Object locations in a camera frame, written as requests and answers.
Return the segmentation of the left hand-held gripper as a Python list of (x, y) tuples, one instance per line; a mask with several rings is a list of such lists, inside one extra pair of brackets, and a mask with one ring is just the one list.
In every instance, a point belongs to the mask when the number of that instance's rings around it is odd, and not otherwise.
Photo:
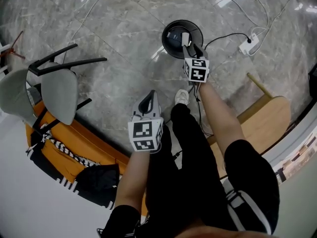
[(162, 127), (158, 94), (151, 90), (134, 104), (131, 120), (128, 122), (129, 139), (134, 151), (157, 151), (163, 134)]

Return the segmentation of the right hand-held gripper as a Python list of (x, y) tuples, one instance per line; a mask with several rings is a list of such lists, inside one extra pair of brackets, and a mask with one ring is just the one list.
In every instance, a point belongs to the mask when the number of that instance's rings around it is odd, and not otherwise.
[(192, 85), (206, 83), (210, 72), (210, 61), (206, 50), (196, 43), (193, 44), (196, 54), (191, 55), (186, 45), (182, 46), (184, 55), (184, 73)]

